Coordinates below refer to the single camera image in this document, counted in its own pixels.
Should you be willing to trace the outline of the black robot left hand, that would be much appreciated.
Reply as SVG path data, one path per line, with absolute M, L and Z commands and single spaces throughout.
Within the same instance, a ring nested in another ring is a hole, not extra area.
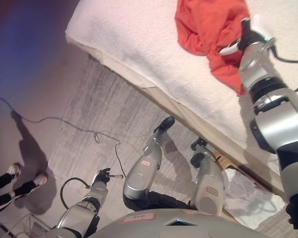
M 97 182 L 103 182 L 105 185 L 110 181 L 110 168 L 105 168 L 99 171 L 96 175 L 93 184 L 95 185 Z

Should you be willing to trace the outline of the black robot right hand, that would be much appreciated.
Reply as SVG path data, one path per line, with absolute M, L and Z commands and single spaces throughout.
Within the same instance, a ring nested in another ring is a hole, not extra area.
M 228 56 L 241 50 L 244 51 L 251 44 L 273 42 L 275 40 L 272 27 L 259 14 L 241 21 L 241 37 L 219 51 L 221 56 Z

